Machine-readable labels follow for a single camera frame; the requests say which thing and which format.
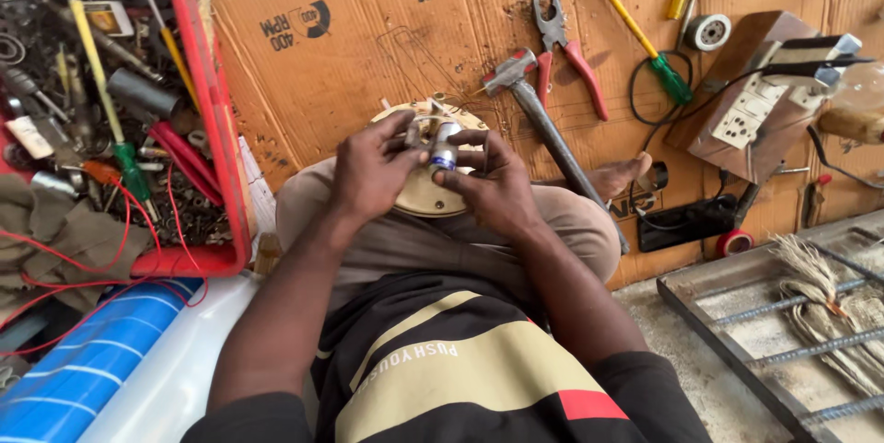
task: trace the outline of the black t-shirt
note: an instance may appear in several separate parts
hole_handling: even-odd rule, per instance
[[[711,442],[669,361],[623,353],[590,373],[544,323],[479,278],[384,277],[326,320],[315,440]],[[183,442],[311,439],[301,399],[270,392],[211,412]]]

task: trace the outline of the pliers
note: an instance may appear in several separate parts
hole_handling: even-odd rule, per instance
[[[540,98],[544,108],[547,107],[547,90],[550,83],[550,68],[553,65],[553,48],[555,43],[559,43],[568,56],[568,61],[580,73],[583,83],[590,91],[592,97],[592,105],[596,109],[596,114],[603,122],[607,122],[608,113],[605,106],[605,99],[602,96],[602,88],[596,78],[596,74],[592,73],[590,65],[583,59],[580,53],[579,41],[568,41],[565,39],[565,29],[562,26],[564,19],[561,11],[561,3],[558,0],[550,0],[549,20],[544,20],[543,13],[540,11],[540,1],[534,2],[534,18],[537,23],[537,29],[543,34],[544,53],[537,56],[537,97]]]

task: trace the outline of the red wire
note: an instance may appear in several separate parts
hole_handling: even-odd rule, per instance
[[[88,265],[83,265],[82,263],[77,262],[76,260],[73,260],[69,256],[65,256],[65,255],[60,254],[59,252],[50,248],[47,245],[43,245],[43,244],[39,243],[38,241],[27,238],[27,237],[22,236],[20,234],[9,233],[7,231],[0,230],[0,236],[6,236],[7,238],[16,239],[17,241],[21,241],[24,243],[28,243],[29,245],[36,246],[39,249],[41,249],[47,253],[51,253],[52,255],[61,258],[65,262],[72,264],[76,268],[80,268],[82,270],[85,270],[86,272],[94,272],[96,274],[101,274],[101,273],[105,272],[105,270],[107,270],[108,268],[113,267],[113,265],[119,259],[120,254],[123,253],[123,247],[126,245],[126,239],[129,237],[129,222],[131,220],[131,216],[132,216],[132,208],[129,206],[129,203],[127,203],[126,204],[126,229],[123,231],[123,240],[119,243],[119,248],[116,249],[116,255],[113,257],[112,260],[110,260],[110,263],[108,263],[104,267],[89,267]]]
[[[178,237],[179,239],[181,239],[181,247],[184,248],[184,252],[187,253],[187,258],[190,258],[190,262],[193,263],[193,267],[196,268],[196,271],[199,272],[200,276],[203,278],[203,296],[199,300],[197,300],[196,303],[193,303],[193,305],[185,302],[185,305],[187,305],[188,307],[195,307],[202,303],[203,300],[206,299],[206,295],[209,294],[209,279],[206,276],[205,272],[203,272],[203,269],[200,268],[200,264],[197,263],[196,260],[193,258],[193,255],[190,255],[190,250],[187,249],[187,243],[184,242],[184,234],[181,232],[181,220],[178,218],[178,207],[175,205],[175,196],[172,195],[171,192],[171,170],[174,165],[174,163],[169,163],[169,182],[166,183],[169,191],[169,200],[171,201],[171,211],[172,214],[175,216],[175,226],[178,227]]]
[[[169,166],[169,174],[171,176],[171,165]],[[158,268],[160,259],[163,254],[163,250],[161,249],[161,246],[160,246],[159,235],[157,234],[157,230],[154,228],[154,224],[150,220],[150,216],[148,215],[148,213],[144,209],[144,207],[141,206],[141,204],[138,202],[138,200],[135,199],[135,197],[132,195],[131,192],[129,192],[126,188],[124,188],[116,179],[111,179],[111,182],[117,188],[119,188],[119,190],[123,193],[124,196],[127,197],[128,200],[131,200],[135,204],[135,206],[138,208],[138,210],[144,216],[144,219],[147,221],[150,233],[153,235],[154,242],[157,244],[157,268]],[[57,338],[54,338],[54,339],[47,341],[39,346],[36,346],[36,347],[30,347],[30,348],[26,348],[23,350],[17,350],[14,352],[0,352],[0,356],[25,355],[25,354],[32,353],[35,351],[39,351],[42,348],[49,347],[50,345],[58,343],[59,341],[61,341],[62,339],[66,338],[68,335],[70,335],[72,332],[74,332],[78,327],[80,327],[83,323],[85,323],[90,317],[95,315],[95,313],[98,312],[98,310],[103,309],[105,306],[107,306],[107,304],[112,302],[117,296],[119,296],[123,292],[128,291],[129,289],[132,289],[134,286],[137,286],[138,284],[141,284],[144,282],[150,282],[151,284],[156,284],[156,285],[159,285],[159,286],[162,286],[162,287],[168,289],[169,291],[173,292],[176,296],[178,296],[181,299],[181,301],[188,307],[195,307],[195,306],[199,305],[201,302],[203,302],[203,300],[205,300],[205,298],[206,298],[206,295],[209,293],[209,279],[205,275],[205,273],[203,273],[203,269],[200,268],[199,264],[196,263],[196,260],[193,259],[193,256],[190,254],[190,250],[187,249],[187,245],[184,243],[184,235],[181,232],[181,221],[180,221],[179,215],[178,215],[178,208],[175,206],[175,199],[171,193],[171,182],[169,183],[169,198],[171,200],[172,211],[175,214],[175,223],[178,226],[178,234],[179,234],[179,237],[181,238],[181,245],[184,247],[184,250],[187,253],[187,256],[190,258],[190,261],[193,263],[193,266],[195,268],[197,268],[197,270],[201,274],[203,274],[204,293],[203,293],[203,296],[197,302],[193,303],[193,305],[189,304],[187,298],[185,298],[183,295],[181,295],[181,293],[178,292],[178,290],[172,288],[171,286],[167,285],[166,283],[149,280],[149,279],[152,279],[150,276],[144,276],[141,279],[132,279],[130,281],[105,280],[105,281],[91,281],[91,282],[79,283],[79,284],[55,285],[55,284],[43,283],[40,281],[36,281],[36,280],[28,277],[27,274],[22,273],[21,278],[27,284],[30,284],[32,286],[47,287],[47,288],[52,289],[52,291],[46,292],[46,293],[38,296],[37,298],[31,300],[30,302],[25,303],[24,305],[22,305],[18,309],[16,309],[13,313],[11,313],[8,317],[6,317],[6,320],[4,320],[3,323],[0,323],[0,330],[3,330],[3,328],[6,327],[6,325],[9,324],[10,321],[12,321],[15,317],[20,315],[25,310],[31,308],[35,303],[39,302],[40,300],[43,300],[44,298],[48,298],[54,294],[57,294],[61,291],[66,291],[69,289],[75,289],[75,288],[79,288],[79,287],[87,287],[87,286],[115,286],[115,285],[124,285],[124,284],[127,286],[124,287],[119,292],[115,293],[113,296],[111,296],[107,300],[105,300],[102,304],[95,307],[89,313],[83,315],[83,318],[77,324],[74,324],[74,326],[71,329],[69,329],[68,331],[59,335]],[[66,262],[71,263],[75,267],[81,268],[87,272],[101,273],[101,272],[104,272],[106,269],[111,268],[116,263],[116,261],[119,259],[120,254],[123,252],[123,248],[126,245],[126,241],[127,241],[128,235],[129,235],[129,227],[131,225],[131,215],[132,215],[132,210],[131,210],[131,207],[129,206],[129,203],[127,202],[126,203],[126,229],[123,232],[123,239],[122,239],[122,241],[120,241],[120,245],[116,251],[116,255],[113,257],[113,260],[111,260],[110,263],[108,263],[104,267],[98,267],[98,268],[89,267],[87,265],[83,265],[82,263],[76,262],[76,261],[72,260],[70,257],[60,254],[59,252],[50,248],[47,245],[42,245],[33,239],[29,239],[27,237],[20,236],[19,234],[8,233],[6,231],[0,231],[0,236],[6,236],[6,237],[9,237],[12,239],[23,241],[25,243],[28,243],[29,245],[34,245],[34,246],[38,247],[39,249],[46,251],[54,256],[57,256],[57,257],[65,260]]]

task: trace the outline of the beige pants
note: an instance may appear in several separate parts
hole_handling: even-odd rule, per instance
[[[311,165],[277,192],[277,233],[284,250],[326,203],[336,158]],[[599,205],[560,187],[532,186],[541,216],[568,248],[602,281],[620,260],[611,216]],[[490,279],[526,302],[534,292],[513,249],[502,237],[476,226],[470,214],[420,218],[392,210],[369,222],[344,255],[329,311],[339,309],[385,274],[410,270],[459,270]]]

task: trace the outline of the electrical cable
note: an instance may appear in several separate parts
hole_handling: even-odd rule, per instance
[[[681,58],[682,61],[684,61],[688,65],[688,81],[687,82],[688,82],[688,86],[690,87],[693,83],[693,76],[694,76],[694,65],[691,62],[691,58],[689,58],[684,53],[680,53],[679,51],[661,51],[661,53],[667,53],[667,54],[672,54],[674,56],[678,56],[679,58]],[[679,122],[681,120],[684,120],[685,118],[692,117],[693,115],[698,113],[700,110],[703,110],[706,106],[708,106],[710,103],[712,103],[715,99],[720,98],[721,95],[724,93],[724,91],[726,91],[728,88],[734,86],[738,82],[743,81],[747,76],[751,76],[756,73],[765,73],[766,71],[776,69],[778,66],[776,64],[767,65],[767,66],[764,66],[764,67],[761,67],[761,68],[758,68],[755,70],[747,71],[746,73],[739,75],[736,78],[727,82],[724,85],[724,87],[721,87],[718,91],[715,92],[715,94],[713,94],[709,99],[704,101],[703,104],[699,105],[694,110],[691,110],[691,112],[689,112],[687,114],[682,114],[680,112],[680,110],[683,111],[684,109],[679,107],[676,104],[671,110],[669,110],[667,112],[666,115],[663,116],[662,119],[660,119],[658,121],[653,121],[653,120],[649,120],[645,117],[642,117],[641,114],[638,113],[638,110],[635,109],[635,80],[638,76],[638,72],[642,69],[642,67],[644,67],[644,65],[646,65],[650,61],[651,61],[651,58],[645,58],[638,65],[635,66],[635,69],[632,71],[632,74],[629,76],[629,84],[628,84],[629,109],[632,111],[632,115],[639,122],[644,123],[646,125],[653,126],[651,133],[649,133],[647,139],[645,139],[645,143],[642,144],[642,151],[647,150],[648,145],[651,143],[651,139],[653,139],[654,135],[657,133],[657,131],[659,131],[659,129],[663,125],[666,125],[668,123]],[[868,61],[870,61],[869,58],[836,58],[834,60],[818,60],[818,61],[813,61],[813,62],[805,62],[805,64],[807,64],[807,65],[826,65],[831,68],[831,67],[847,66],[850,64],[868,63]],[[833,170],[841,172],[843,175],[850,177],[852,179],[855,179],[856,181],[861,182],[868,187],[873,187],[875,189],[884,189],[884,185],[878,185],[878,184],[869,182],[866,179],[856,177],[855,175],[853,175],[849,172],[846,172],[845,170],[843,170],[839,167],[835,167],[833,165],[830,165],[828,163],[828,161],[826,160],[825,152],[823,152],[822,143],[820,142],[819,135],[817,135],[816,131],[813,130],[812,126],[810,126],[810,125],[808,125],[807,131],[808,131],[808,133],[811,134],[811,139],[813,140],[813,145],[816,147],[817,153],[820,157],[820,163],[822,163],[824,166],[827,166]],[[718,199],[719,196],[721,196],[721,193],[724,190],[724,182],[725,182],[724,179],[722,179],[721,188],[719,189],[719,193],[716,194],[711,201],[716,200],[716,199]],[[674,225],[671,227],[664,227],[664,226],[660,226],[660,225],[656,225],[654,223],[648,222],[648,220],[645,218],[645,214],[641,211],[641,209],[638,209],[635,206],[635,199],[633,197],[634,189],[635,189],[635,181],[632,181],[629,183],[628,205],[632,208],[632,210],[635,212],[635,214],[638,215],[638,217],[642,220],[642,222],[648,224],[652,228],[657,229],[659,231],[675,231],[675,230],[678,230],[688,224],[687,222],[685,222],[685,223],[682,223],[679,225]]]
[[[185,304],[188,305],[189,307],[195,307],[195,306],[199,305],[200,303],[202,303],[203,300],[206,299],[206,296],[209,294],[209,278],[208,278],[208,276],[206,276],[205,272],[203,272],[203,269],[200,267],[200,264],[197,263],[196,259],[193,258],[193,255],[190,254],[190,250],[187,248],[187,243],[184,242],[184,234],[181,231],[181,221],[178,217],[178,207],[175,205],[175,197],[172,195],[172,192],[171,192],[171,171],[172,171],[172,168],[174,168],[174,166],[175,166],[174,163],[169,163],[169,179],[170,179],[170,181],[166,183],[166,185],[168,186],[168,190],[169,190],[169,200],[171,201],[171,211],[172,211],[172,214],[175,216],[175,226],[178,227],[178,237],[179,237],[179,239],[181,239],[181,247],[184,248],[184,252],[187,254],[187,258],[190,259],[190,262],[193,263],[193,267],[196,268],[196,271],[200,273],[200,277],[203,278],[203,296],[199,300],[197,300],[196,303],[193,303],[193,305],[188,305],[187,302],[185,302]]]
[[[171,169],[172,169],[172,166],[170,165],[169,166],[170,176],[171,176]],[[148,216],[148,213],[141,206],[141,204],[138,202],[138,200],[135,199],[135,197],[132,195],[132,193],[129,192],[126,188],[124,188],[121,184],[119,184],[119,182],[116,179],[109,179],[109,180],[120,189],[120,191],[124,194],[124,196],[127,197],[127,199],[129,199],[135,203],[135,206],[138,208],[138,210],[141,212],[141,214],[144,216],[145,220],[147,221],[147,223],[149,225],[150,232],[153,235],[154,241],[157,244],[157,266],[159,266],[159,261],[160,261],[161,255],[162,255],[162,249],[161,249],[160,242],[159,242],[159,236],[157,235],[157,231],[154,228],[153,223],[150,221],[150,217]],[[27,274],[22,273],[21,278],[26,284],[31,285],[31,286],[46,287],[46,288],[51,289],[51,291],[38,296],[37,298],[31,300],[28,303],[25,303],[24,305],[22,305],[21,307],[16,309],[13,313],[11,313],[8,317],[6,317],[6,320],[4,320],[3,323],[0,323],[0,330],[3,330],[3,328],[6,327],[7,324],[9,324],[12,320],[14,320],[17,316],[22,314],[24,311],[31,308],[35,303],[37,303],[40,300],[43,300],[45,298],[49,298],[50,296],[57,294],[61,291],[67,291],[70,289],[75,289],[75,288],[79,288],[79,287],[88,287],[88,286],[126,285],[126,287],[124,287],[119,292],[113,294],[110,298],[108,298],[104,302],[100,303],[97,307],[95,307],[89,313],[85,314],[83,316],[83,318],[77,322],[77,324],[74,324],[71,329],[62,333],[58,337],[53,338],[50,341],[47,341],[47,342],[45,342],[41,345],[38,345],[36,347],[29,347],[29,348],[17,350],[14,352],[0,352],[0,356],[25,355],[28,353],[33,353],[35,351],[39,351],[42,348],[49,347],[51,345],[54,345],[55,343],[58,343],[59,341],[61,341],[62,339],[66,338],[68,335],[70,335],[72,332],[74,332],[81,325],[83,325],[89,318],[91,318],[95,313],[97,313],[98,310],[103,309],[105,306],[107,306],[109,303],[111,303],[114,299],[116,299],[116,297],[118,297],[122,293],[128,291],[129,289],[132,289],[133,287],[138,286],[139,284],[155,284],[158,286],[162,286],[162,287],[168,289],[169,291],[171,291],[172,293],[174,293],[176,296],[178,296],[178,298],[181,299],[182,303],[184,303],[184,305],[189,308],[196,307],[197,305],[202,303],[203,300],[205,300],[206,296],[209,293],[209,279],[208,279],[208,276],[206,276],[205,273],[203,272],[203,269],[200,267],[200,265],[193,258],[193,255],[191,255],[190,250],[187,248],[187,245],[184,242],[184,234],[181,230],[181,221],[179,218],[178,208],[175,205],[175,199],[174,199],[174,196],[172,195],[171,183],[169,183],[169,198],[171,200],[172,211],[175,216],[175,223],[178,227],[179,237],[181,238],[181,245],[184,247],[185,253],[187,254],[188,258],[190,258],[190,261],[193,263],[193,266],[197,269],[197,271],[199,271],[202,274],[202,277],[203,277],[204,293],[203,293],[203,296],[199,300],[197,300],[196,302],[191,304],[189,302],[189,300],[187,298],[185,298],[178,290],[172,288],[171,286],[169,286],[166,283],[152,280],[154,278],[151,276],[144,276],[143,278],[132,279],[130,281],[105,280],[105,281],[91,281],[91,282],[78,283],[78,284],[50,284],[50,283],[43,283],[43,282],[37,281],[35,279],[31,279]],[[126,241],[127,241],[127,237],[128,237],[128,233],[129,233],[129,226],[131,224],[131,207],[129,206],[129,203],[127,203],[126,205],[127,205],[127,227],[126,227],[126,230],[124,231],[123,239],[120,242],[120,248],[117,250],[116,256],[114,257],[113,261],[110,264],[108,264],[107,266],[102,267],[102,268],[93,268],[93,267],[88,267],[88,266],[82,265],[79,262],[73,261],[70,257],[60,254],[59,252],[57,252],[53,248],[50,248],[49,246],[42,245],[37,241],[34,241],[32,239],[29,239],[29,238],[26,238],[23,236],[19,236],[18,234],[0,232],[0,236],[9,236],[9,237],[12,237],[13,239],[22,240],[23,242],[26,242],[31,245],[35,245],[39,249],[46,251],[54,256],[58,256],[59,258],[62,258],[65,261],[70,262],[71,264],[74,264],[78,268],[82,268],[85,271],[93,271],[96,273],[100,273],[100,272],[106,270],[107,268],[110,268],[111,266],[113,266],[116,263],[116,260],[118,260],[119,255],[122,252],[123,246],[126,245]]]
[[[874,182],[869,182],[865,178],[857,177],[855,174],[851,174],[850,172],[846,171],[845,169],[842,169],[841,167],[836,167],[833,164],[829,163],[826,158],[826,151],[823,149],[823,142],[820,139],[820,134],[817,132],[816,129],[813,128],[813,125],[807,126],[807,133],[811,135],[811,140],[813,141],[813,147],[817,150],[817,156],[820,157],[820,163],[822,163],[824,166],[829,167],[830,169],[832,169],[836,172],[840,172],[844,176],[850,177],[853,180],[855,180],[856,182],[862,183],[868,187],[871,187],[874,189],[884,189],[884,185],[875,184]]]
[[[672,54],[674,56],[678,56],[679,58],[681,58],[682,61],[684,61],[684,63],[686,63],[688,65],[688,80],[687,80],[687,82],[688,82],[688,86],[691,86],[693,84],[693,80],[694,80],[694,65],[691,62],[691,58],[689,58],[686,54],[681,53],[679,51],[661,51],[661,53]],[[689,112],[687,114],[682,114],[681,111],[683,111],[684,109],[681,106],[676,104],[675,106],[673,106],[672,109],[670,109],[666,113],[666,115],[663,116],[663,118],[661,118],[660,120],[657,120],[657,121],[653,121],[653,120],[649,120],[645,117],[642,117],[641,114],[638,113],[638,110],[635,108],[635,80],[638,77],[638,72],[642,69],[642,67],[644,67],[644,65],[646,65],[650,61],[651,61],[651,58],[645,58],[644,60],[642,60],[641,63],[639,63],[638,65],[635,66],[635,69],[632,71],[632,74],[629,76],[629,84],[628,84],[629,109],[632,111],[632,115],[639,122],[653,126],[653,129],[651,129],[651,133],[648,134],[648,137],[645,139],[645,142],[642,144],[642,151],[647,151],[648,145],[651,143],[651,140],[653,139],[654,135],[660,130],[660,128],[663,127],[663,125],[666,125],[669,123],[676,123],[681,120],[684,120],[685,118],[692,117],[693,115],[695,115],[699,111],[705,109],[705,107],[709,106],[709,104],[712,103],[715,99],[720,98],[721,95],[724,94],[724,91],[726,91],[730,87],[734,86],[736,83],[742,82],[747,76],[751,76],[753,74],[759,73],[760,71],[762,71],[764,69],[764,68],[760,68],[760,69],[756,69],[756,70],[750,70],[742,75],[737,76],[736,78],[734,78],[733,80],[731,80],[727,84],[725,84],[724,87],[721,87],[718,91],[716,91],[715,94],[710,96],[706,101],[704,101],[702,104],[700,104],[694,110],[691,110],[691,112]],[[721,186],[719,188],[719,192],[718,192],[718,194],[716,194],[712,198],[712,200],[709,201],[710,205],[712,204],[712,202],[714,200],[717,200],[719,198],[719,196],[721,196],[721,193],[724,191],[726,178],[727,178],[727,176],[724,176],[723,179],[721,180]],[[635,206],[634,192],[635,192],[635,181],[632,181],[629,183],[628,205],[632,208],[632,211],[635,212],[635,214],[642,220],[642,222],[644,222],[648,226],[650,226],[654,229],[657,229],[658,231],[677,231],[677,230],[681,229],[682,227],[687,226],[690,223],[690,222],[684,222],[684,223],[680,223],[677,225],[663,226],[663,225],[657,225],[655,223],[649,222],[648,219],[645,218],[645,213],[641,209],[639,209],[638,207]]]

